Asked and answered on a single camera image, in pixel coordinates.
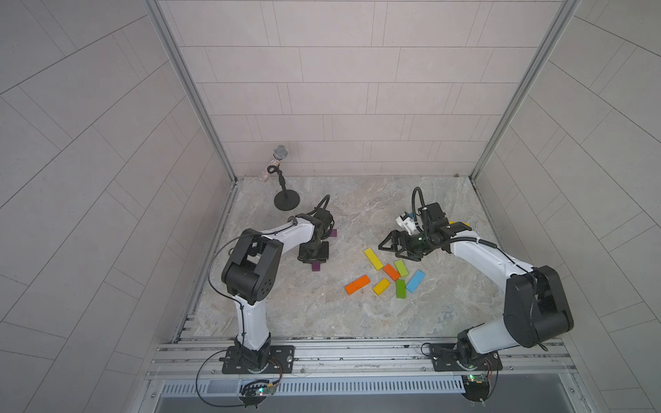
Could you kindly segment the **yellow short block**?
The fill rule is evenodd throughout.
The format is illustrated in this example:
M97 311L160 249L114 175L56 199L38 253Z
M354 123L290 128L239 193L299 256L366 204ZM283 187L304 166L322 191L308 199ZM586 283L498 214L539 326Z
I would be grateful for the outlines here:
M377 296L381 296L390 286L390 280L382 279L373 287L373 291Z

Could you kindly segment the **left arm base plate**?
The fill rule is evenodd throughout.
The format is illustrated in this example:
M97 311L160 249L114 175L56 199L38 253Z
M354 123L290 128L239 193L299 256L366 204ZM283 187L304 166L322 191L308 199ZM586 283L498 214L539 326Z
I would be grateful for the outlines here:
M292 345L270 345L268 350L250 350L235 344L225 353L222 373L292 373L294 352Z

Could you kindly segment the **orange long block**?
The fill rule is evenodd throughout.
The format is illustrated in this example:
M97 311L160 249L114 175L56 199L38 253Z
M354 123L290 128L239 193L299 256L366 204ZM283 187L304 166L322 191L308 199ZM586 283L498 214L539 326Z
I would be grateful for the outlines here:
M363 275L360 278L353 280L351 283L345 286L345 291L347 294L351 295L359 291L360 289L368 286L371 280L367 275Z

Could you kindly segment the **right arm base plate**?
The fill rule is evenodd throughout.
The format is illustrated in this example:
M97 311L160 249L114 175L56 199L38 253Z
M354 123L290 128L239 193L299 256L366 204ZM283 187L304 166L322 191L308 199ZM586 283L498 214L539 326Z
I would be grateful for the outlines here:
M503 369L499 353L478 354L466 343L426 343L421 347L436 372L486 372Z

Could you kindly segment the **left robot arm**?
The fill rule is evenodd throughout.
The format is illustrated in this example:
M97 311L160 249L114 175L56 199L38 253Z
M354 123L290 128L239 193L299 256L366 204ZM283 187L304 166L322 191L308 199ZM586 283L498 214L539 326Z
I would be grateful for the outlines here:
M227 286L225 297L235 303L239 316L234 349L239 351L241 367L262 371L269 363L271 334L263 301L275 285L282 254L298 248L302 263L327 262L327 239L334 230L329 201L326 195L313 211L297 214L285 225L264 232L247 229L238 237L221 281Z

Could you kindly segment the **yellow long block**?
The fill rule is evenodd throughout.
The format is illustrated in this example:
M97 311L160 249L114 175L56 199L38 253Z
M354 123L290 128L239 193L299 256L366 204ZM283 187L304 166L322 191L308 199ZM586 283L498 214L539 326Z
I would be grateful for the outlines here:
M376 271L380 271L384 268L383 263L380 261L378 256L376 256L372 249L365 249L364 254Z

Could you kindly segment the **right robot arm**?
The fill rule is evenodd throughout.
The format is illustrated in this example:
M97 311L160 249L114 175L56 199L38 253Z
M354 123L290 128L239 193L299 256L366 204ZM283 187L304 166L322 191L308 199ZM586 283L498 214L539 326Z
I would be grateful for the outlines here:
M396 222L399 229L379 244L381 251L419 262L442 250L474 266L504 292L500 318L458 335L455 352L463 364L502 349L542 346L573 329L573 315L555 269L507 255L470 225L450 221L436 202L422 206L417 214L404 213Z

